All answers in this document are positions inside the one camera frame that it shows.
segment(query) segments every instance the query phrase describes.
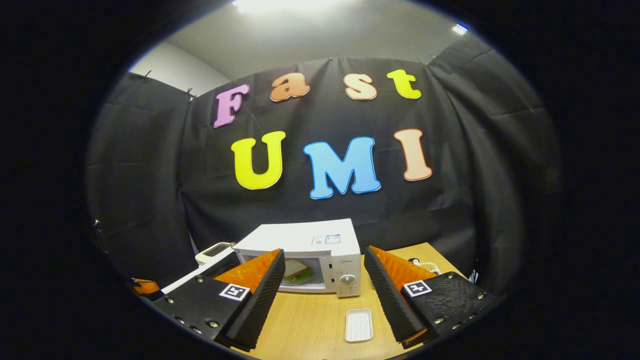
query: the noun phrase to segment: ceiling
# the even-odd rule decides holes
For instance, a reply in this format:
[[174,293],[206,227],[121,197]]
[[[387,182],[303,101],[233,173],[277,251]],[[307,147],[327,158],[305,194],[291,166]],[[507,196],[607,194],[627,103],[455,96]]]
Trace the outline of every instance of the ceiling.
[[428,63],[460,36],[456,22],[402,0],[340,0],[330,6],[240,13],[231,3],[168,41],[235,80],[321,58],[374,57]]

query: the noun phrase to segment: blue letter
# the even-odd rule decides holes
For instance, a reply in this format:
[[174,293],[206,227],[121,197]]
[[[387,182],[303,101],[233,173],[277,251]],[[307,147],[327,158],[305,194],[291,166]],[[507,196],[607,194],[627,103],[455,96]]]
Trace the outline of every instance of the blue letter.
[[333,195],[327,177],[341,194],[346,193],[351,175],[354,173],[356,181],[351,191],[368,193],[379,190],[382,185],[376,179],[371,154],[375,143],[372,138],[366,136],[353,139],[349,143],[344,161],[340,160],[338,154],[326,142],[314,142],[305,146],[303,152],[311,158],[314,173],[314,189],[309,193],[311,199],[326,199]]

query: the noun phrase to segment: white microwave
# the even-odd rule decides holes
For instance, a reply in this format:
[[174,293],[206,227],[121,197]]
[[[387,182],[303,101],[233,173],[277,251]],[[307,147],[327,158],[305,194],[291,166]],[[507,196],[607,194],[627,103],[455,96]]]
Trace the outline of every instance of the white microwave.
[[284,250],[280,291],[360,295],[360,247],[351,219],[260,225],[233,246],[241,263]]

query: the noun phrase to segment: wooden table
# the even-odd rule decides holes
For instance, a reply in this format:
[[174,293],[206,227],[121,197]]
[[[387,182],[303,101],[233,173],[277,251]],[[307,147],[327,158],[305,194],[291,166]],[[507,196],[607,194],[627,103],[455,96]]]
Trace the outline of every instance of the wooden table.
[[[442,272],[455,271],[462,275],[428,243],[390,252],[403,259],[419,258],[421,263],[434,263]],[[279,291],[255,350],[244,352],[233,349],[262,360],[377,360],[415,349],[416,347],[405,350],[396,343],[369,273],[364,268],[364,255],[360,256],[360,268],[362,284],[358,297],[338,299],[334,293],[300,294]],[[348,343],[344,339],[346,314],[352,309],[371,310],[371,340]]]

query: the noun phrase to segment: yellow letter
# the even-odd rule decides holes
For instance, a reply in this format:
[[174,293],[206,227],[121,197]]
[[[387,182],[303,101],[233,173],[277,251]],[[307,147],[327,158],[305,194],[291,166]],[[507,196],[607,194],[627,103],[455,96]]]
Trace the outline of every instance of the yellow letter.
[[400,141],[404,150],[406,160],[404,178],[409,181],[426,179],[433,173],[424,161],[424,153],[420,144],[421,136],[422,131],[418,129],[404,129],[394,134],[394,138]]
[[305,76],[299,72],[280,76],[273,81],[272,85],[276,87],[271,91],[270,98],[273,101],[283,101],[290,96],[302,96],[311,90],[311,86],[305,82]]
[[253,172],[251,163],[251,149],[255,140],[242,139],[231,145],[231,151],[236,155],[236,179],[243,187],[250,190],[266,189],[280,180],[282,175],[282,147],[280,143],[284,139],[284,131],[273,131],[262,137],[262,142],[267,144],[269,167],[264,174]]
[[389,79],[394,80],[398,93],[407,99],[417,99],[422,95],[420,90],[414,90],[409,81],[415,81],[415,76],[408,75],[403,69],[398,69],[387,74]]
[[343,81],[348,86],[344,91],[354,100],[371,100],[378,94],[367,74],[346,74]]

